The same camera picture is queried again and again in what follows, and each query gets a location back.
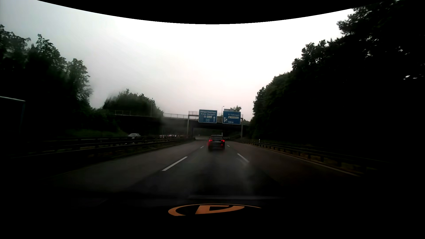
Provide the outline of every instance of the oncoming car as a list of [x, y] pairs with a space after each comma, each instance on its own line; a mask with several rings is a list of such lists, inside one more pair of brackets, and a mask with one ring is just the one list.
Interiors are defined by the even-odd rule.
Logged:
[[132, 137], [132, 139], [140, 138], [140, 134], [129, 134], [128, 136]]
[[213, 134], [208, 140], [208, 150], [211, 151], [213, 148], [225, 149], [225, 141], [223, 136]]

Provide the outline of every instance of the metal guardrail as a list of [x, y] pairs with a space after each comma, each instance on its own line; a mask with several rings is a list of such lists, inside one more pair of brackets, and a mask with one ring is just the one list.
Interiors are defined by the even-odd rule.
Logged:
[[79, 150], [84, 147], [105, 148], [106, 146], [129, 145], [152, 142], [170, 142], [181, 138], [157, 137], [69, 137], [55, 140], [26, 142], [20, 144], [19, 153], [11, 152], [9, 156], [26, 156], [30, 153], [42, 154], [46, 151], [57, 152], [62, 149]]
[[[125, 110], [108, 110], [108, 114], [114, 114], [114, 115], [128, 115], [128, 116], [143, 116], [143, 117], [150, 117], [148, 114], [138, 114], [138, 113], [131, 113], [131, 111], [125, 111]], [[176, 119], [190, 119], [190, 120], [197, 120], [199, 119], [199, 111], [189, 111], [188, 114], [170, 114], [170, 113], [162, 113], [162, 116], [165, 118], [176, 118]], [[222, 117], [222, 113], [217, 112], [217, 118]]]
[[[116, 145], [113, 144], [115, 142], [110, 142], [107, 145], [113, 144], [114, 146], [108, 146], [108, 147], [100, 147], [105, 145], [104, 143], [94, 143], [94, 144], [81, 144], [81, 145], [63, 145], [64, 147], [72, 148], [71, 151], [64, 151], [64, 152], [55, 152], [55, 153], [45, 153], [45, 154], [33, 154], [33, 155], [15, 155], [12, 156], [12, 159], [31, 159], [31, 158], [39, 158], [39, 157], [54, 157], [56, 159], [61, 159], [62, 157], [75, 157], [75, 156], [81, 156], [81, 155], [91, 155], [91, 154], [99, 154], [104, 152], [114, 152], [117, 150], [126, 150], [129, 148], [139, 148], [139, 147], [145, 147], [150, 145], [157, 145], [157, 144], [166, 144], [166, 143], [174, 143], [174, 142], [186, 142], [191, 141], [193, 139], [175, 139], [175, 140], [167, 140], [167, 141], [158, 141], [158, 142], [148, 142], [145, 143], [143, 140], [136, 140], [136, 141], [127, 141], [127, 143], [124, 143], [123, 145]], [[83, 147], [95, 147], [90, 149], [80, 149]]]
[[277, 144], [253, 142], [253, 141], [238, 140], [238, 139], [230, 139], [230, 140], [245, 143], [245, 144], [251, 144], [251, 145], [255, 145], [255, 146], [259, 146], [263, 148], [270, 148], [270, 149], [274, 149], [274, 150], [278, 150], [282, 152], [287, 152], [290, 154], [297, 154], [298, 156], [301, 156], [301, 154], [303, 153], [303, 154], [307, 154], [308, 159], [310, 159], [312, 155], [316, 155], [316, 156], [320, 156], [321, 162], [324, 162], [324, 158], [326, 157], [336, 161], [338, 167], [341, 167], [341, 164], [343, 162], [349, 163], [349, 164], [356, 164], [361, 166], [362, 171], [364, 172], [366, 171], [366, 167], [384, 169], [384, 168], [391, 168], [395, 166], [395, 164], [391, 162], [345, 155], [345, 154], [335, 153], [335, 152], [322, 151], [320, 147], [313, 147], [313, 146], [296, 147], [296, 146], [289, 146], [289, 145], [277, 145]]

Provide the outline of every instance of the guardrail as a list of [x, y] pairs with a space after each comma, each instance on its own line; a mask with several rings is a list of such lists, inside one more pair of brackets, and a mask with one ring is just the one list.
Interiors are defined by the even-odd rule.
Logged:
[[[107, 110], [108, 114], [114, 114], [114, 115], [128, 115], [128, 116], [144, 116], [144, 117], [150, 117], [150, 114], [139, 114], [139, 113], [131, 113], [131, 111], [125, 111], [125, 110]], [[165, 118], [176, 118], [176, 119], [190, 119], [190, 120], [197, 120], [199, 118], [199, 111], [189, 111], [188, 114], [170, 114], [170, 113], [162, 113], [162, 116]], [[222, 113], [217, 112], [217, 119], [221, 118], [223, 116]]]
[[[52, 150], [54, 149], [71, 149], [70, 151], [64, 151], [64, 152], [50, 152], [50, 153], [44, 153], [44, 154], [33, 154], [33, 155], [14, 155], [11, 158], [13, 159], [23, 159], [23, 158], [38, 158], [38, 157], [50, 157], [53, 156], [54, 158], [61, 159], [63, 156], [81, 156], [81, 155], [92, 155], [102, 153], [102, 152], [113, 152], [117, 150], [126, 150], [129, 148], [139, 148], [139, 147], [145, 147], [150, 145], [157, 145], [157, 144], [166, 144], [166, 143], [174, 143], [174, 142], [185, 142], [185, 141], [191, 141], [193, 139], [173, 139], [173, 140], [166, 140], [166, 141], [157, 141], [157, 142], [145, 142], [144, 140], [134, 140], [134, 141], [117, 141], [117, 142], [107, 142], [107, 143], [89, 143], [89, 144], [79, 144], [79, 145], [61, 145], [61, 146], [53, 146]], [[90, 149], [81, 149], [84, 147], [94, 147]]]
[[34, 180], [65, 173], [108, 160], [140, 154], [190, 142], [194, 139], [176, 139], [160, 142], [124, 144], [118, 146], [80, 149], [47, 154], [11, 157], [8, 168]]
[[19, 152], [10, 152], [8, 155], [27, 156], [29, 154], [42, 154], [43, 152], [56, 153], [59, 150], [80, 150], [80, 148], [94, 147], [105, 148], [116, 145], [161, 143], [181, 140], [179, 138], [157, 138], [157, 137], [66, 137], [54, 140], [25, 142], [19, 144]]
[[336, 162], [337, 167], [342, 167], [342, 163], [347, 163], [351, 165], [358, 165], [359, 170], [361, 173], [365, 174], [368, 169], [390, 169], [394, 168], [396, 164], [386, 161], [380, 161], [376, 159], [368, 159], [358, 156], [351, 156], [346, 155], [342, 153], [336, 153], [336, 152], [327, 152], [323, 151], [324, 148], [321, 147], [313, 147], [313, 146], [290, 146], [290, 145], [278, 145], [278, 144], [269, 144], [269, 143], [261, 143], [261, 142], [253, 142], [253, 141], [246, 141], [246, 140], [238, 140], [238, 139], [230, 139], [232, 141], [241, 142], [244, 144], [251, 144], [254, 146], [259, 146], [262, 148], [269, 148], [277, 151], [282, 151], [284, 153], [293, 154], [294, 156], [302, 157], [307, 160], [311, 160], [312, 156], [319, 157], [319, 161], [321, 163], [326, 163], [325, 159], [329, 159], [333, 162]]

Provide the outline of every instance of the windshield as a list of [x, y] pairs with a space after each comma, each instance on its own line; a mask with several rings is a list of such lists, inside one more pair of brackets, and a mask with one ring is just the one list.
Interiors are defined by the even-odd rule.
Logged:
[[212, 24], [67, 2], [0, 3], [0, 154], [28, 201], [364, 216], [421, 158], [421, 1]]

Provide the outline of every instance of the highway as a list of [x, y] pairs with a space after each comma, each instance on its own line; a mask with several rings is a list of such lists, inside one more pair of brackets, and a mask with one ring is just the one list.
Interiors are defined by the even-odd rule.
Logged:
[[369, 193], [367, 182], [350, 173], [232, 141], [226, 141], [224, 151], [209, 152], [206, 140], [99, 163], [35, 185], [40, 197], [34, 206], [122, 213], [138, 208], [161, 216], [169, 216], [173, 207], [202, 203], [272, 213], [355, 211]]

